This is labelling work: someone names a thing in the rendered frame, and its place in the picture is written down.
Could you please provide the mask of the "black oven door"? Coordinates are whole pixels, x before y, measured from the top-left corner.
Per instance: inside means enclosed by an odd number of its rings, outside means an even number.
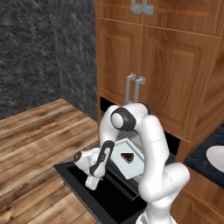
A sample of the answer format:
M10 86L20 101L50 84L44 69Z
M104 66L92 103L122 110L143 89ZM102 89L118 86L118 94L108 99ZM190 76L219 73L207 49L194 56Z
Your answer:
M53 166L65 184L100 224L136 224L146 208L137 190L137 182L126 179L113 162L96 189L85 186L88 177L73 162Z

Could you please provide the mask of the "wooden base cupboard front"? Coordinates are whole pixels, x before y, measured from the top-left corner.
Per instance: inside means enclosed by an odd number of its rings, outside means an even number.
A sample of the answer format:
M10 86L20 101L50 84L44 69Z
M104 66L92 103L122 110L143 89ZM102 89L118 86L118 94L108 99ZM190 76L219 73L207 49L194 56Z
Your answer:
M171 206L178 224L224 224L224 188L189 168L191 178Z

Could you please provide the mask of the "dark brown cake piece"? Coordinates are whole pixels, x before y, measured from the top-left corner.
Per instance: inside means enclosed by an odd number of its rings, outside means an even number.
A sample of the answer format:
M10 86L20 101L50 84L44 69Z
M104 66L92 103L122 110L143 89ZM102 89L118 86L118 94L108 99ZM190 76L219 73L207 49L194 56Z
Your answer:
M132 163L134 159L134 154L133 153L122 153L121 157L128 163Z

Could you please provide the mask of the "small wooden cupboard door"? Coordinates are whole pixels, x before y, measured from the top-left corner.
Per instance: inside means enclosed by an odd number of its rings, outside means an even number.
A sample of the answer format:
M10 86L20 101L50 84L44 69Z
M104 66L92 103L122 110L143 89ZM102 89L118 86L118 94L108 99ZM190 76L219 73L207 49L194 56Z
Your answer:
M97 18L108 18L132 23L142 23L142 14L131 10L131 0L94 0Z
M144 25L215 36L224 34L224 0L147 0L152 15L143 15Z

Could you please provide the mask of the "pale baking tray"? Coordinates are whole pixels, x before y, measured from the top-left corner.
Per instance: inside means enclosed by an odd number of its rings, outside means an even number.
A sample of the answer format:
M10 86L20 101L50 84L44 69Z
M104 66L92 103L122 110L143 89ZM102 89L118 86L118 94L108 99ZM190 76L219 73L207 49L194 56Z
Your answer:
M133 162L128 164L121 157L122 153L133 153ZM124 138L115 143L111 160L126 179L132 179L144 172L144 155L128 138Z

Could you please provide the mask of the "white plate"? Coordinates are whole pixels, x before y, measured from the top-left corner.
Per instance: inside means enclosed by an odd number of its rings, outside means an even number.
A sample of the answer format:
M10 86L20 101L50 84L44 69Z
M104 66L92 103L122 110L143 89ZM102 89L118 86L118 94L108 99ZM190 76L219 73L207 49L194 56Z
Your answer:
M206 157L214 168L220 172L224 172L224 146L215 145L210 147L206 151Z

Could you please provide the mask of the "narrow wooden cupboard door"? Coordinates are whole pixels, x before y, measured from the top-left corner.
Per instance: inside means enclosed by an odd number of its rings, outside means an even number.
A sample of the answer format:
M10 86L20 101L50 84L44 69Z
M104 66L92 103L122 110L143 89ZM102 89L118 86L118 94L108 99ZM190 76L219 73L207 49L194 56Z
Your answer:
M140 24L97 18L95 20L98 93L124 104L126 77L138 73Z

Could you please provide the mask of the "wide wooden cupboard door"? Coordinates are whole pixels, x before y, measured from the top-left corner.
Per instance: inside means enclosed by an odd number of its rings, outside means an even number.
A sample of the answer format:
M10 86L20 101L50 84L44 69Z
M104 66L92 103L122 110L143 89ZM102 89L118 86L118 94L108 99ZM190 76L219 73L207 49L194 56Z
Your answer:
M139 74L145 84L138 100L150 107L166 132L192 139L220 41L189 31L143 28Z

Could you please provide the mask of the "black built-in oven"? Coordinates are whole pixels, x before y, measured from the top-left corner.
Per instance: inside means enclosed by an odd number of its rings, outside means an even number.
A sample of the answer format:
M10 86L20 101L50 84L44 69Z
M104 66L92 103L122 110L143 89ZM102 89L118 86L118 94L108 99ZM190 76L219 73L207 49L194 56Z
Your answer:
M101 116L104 116L104 113L107 109L112 106L113 103L111 101L106 100L103 97L99 99L99 106L98 113ZM166 161L167 164L171 164L174 162L175 157L178 152L180 140L175 136L170 135L169 133L165 132L166 142L169 147L170 156ZM114 140L117 142L124 138L128 138L142 153L144 153L143 147L140 142L140 137L135 131L120 131ZM107 162L107 171L106 176L111 179L111 181L125 194L130 200L134 200L138 195L137 184L140 181L142 175L135 176L131 179L126 179L120 170L117 168L115 163L109 159Z

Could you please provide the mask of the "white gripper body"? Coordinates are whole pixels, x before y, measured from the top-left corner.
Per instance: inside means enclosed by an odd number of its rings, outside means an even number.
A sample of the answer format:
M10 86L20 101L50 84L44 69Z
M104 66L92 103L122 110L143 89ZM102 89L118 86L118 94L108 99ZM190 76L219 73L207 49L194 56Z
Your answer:
M86 180L86 183L85 183L85 186L87 188L89 188L90 190L94 191L101 180L102 180L102 178L96 178L94 176L88 176L87 180Z

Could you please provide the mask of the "wooden cupboard side panel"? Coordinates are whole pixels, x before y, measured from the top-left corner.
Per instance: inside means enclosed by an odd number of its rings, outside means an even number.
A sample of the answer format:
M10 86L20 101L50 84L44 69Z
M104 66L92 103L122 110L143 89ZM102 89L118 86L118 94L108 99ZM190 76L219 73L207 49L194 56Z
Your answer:
M222 123L224 123L224 37L220 39L213 70L206 82L192 141L190 143L180 141L175 161L182 163Z

